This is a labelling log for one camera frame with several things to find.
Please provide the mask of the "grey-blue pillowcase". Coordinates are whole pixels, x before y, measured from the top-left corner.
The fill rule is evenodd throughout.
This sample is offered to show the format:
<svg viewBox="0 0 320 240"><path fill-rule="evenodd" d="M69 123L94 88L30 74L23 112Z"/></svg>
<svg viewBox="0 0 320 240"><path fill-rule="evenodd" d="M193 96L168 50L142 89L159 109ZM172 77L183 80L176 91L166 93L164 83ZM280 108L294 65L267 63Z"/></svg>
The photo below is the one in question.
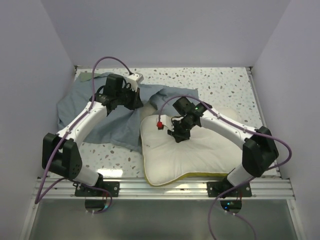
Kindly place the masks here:
<svg viewBox="0 0 320 240"><path fill-rule="evenodd" d="M143 107L129 110L118 106L109 116L103 118L83 140L90 144L114 144L136 152L141 152L140 125L147 104L155 109L149 115L156 115L171 97L192 96L198 98L196 89L170 87L161 84L140 84L140 99ZM92 96L90 81L75 80L71 90L57 104L58 128L61 130L75 119L86 107Z"/></svg>

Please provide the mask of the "white pillow yellow edge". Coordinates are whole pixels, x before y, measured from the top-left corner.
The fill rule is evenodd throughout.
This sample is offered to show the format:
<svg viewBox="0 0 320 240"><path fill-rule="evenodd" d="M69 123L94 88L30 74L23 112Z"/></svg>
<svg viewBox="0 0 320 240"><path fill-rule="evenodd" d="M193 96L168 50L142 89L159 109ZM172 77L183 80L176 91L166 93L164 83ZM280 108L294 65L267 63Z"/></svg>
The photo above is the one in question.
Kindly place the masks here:
<svg viewBox="0 0 320 240"><path fill-rule="evenodd" d="M186 177L224 177L242 162L242 150L222 135L195 126L189 140L177 143L156 127L157 115L140 124L144 176L153 187Z"/></svg>

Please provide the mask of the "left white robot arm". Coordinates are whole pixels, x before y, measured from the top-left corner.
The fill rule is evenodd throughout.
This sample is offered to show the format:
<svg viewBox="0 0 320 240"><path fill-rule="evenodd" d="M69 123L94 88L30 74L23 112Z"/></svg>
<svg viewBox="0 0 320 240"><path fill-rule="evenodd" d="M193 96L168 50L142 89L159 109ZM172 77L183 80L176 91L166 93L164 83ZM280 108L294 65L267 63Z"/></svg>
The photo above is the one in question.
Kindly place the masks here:
<svg viewBox="0 0 320 240"><path fill-rule="evenodd" d="M79 146L93 130L118 106L136 110L143 106L139 84L144 77L132 73L128 77L109 74L103 86L93 91L93 96L80 114L56 134L43 138L42 167L65 179L86 185L92 196L103 193L102 176L83 164Z"/></svg>

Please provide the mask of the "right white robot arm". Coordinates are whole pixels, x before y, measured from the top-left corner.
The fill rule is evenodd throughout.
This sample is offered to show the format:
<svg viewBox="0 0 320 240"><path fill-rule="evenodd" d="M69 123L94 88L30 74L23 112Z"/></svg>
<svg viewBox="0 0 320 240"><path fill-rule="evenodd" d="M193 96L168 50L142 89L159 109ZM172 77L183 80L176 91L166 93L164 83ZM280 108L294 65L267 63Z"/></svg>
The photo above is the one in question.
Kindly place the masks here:
<svg viewBox="0 0 320 240"><path fill-rule="evenodd" d="M259 178L279 157L271 131L262 126L254 128L217 112L211 105L200 101L194 104L187 97L180 97L173 108L181 119L173 120L173 130L167 133L177 143L190 139L191 130L198 126L220 134L242 150L239 166L217 184L215 190L227 196L235 196L241 190L241 184L252 178Z"/></svg>

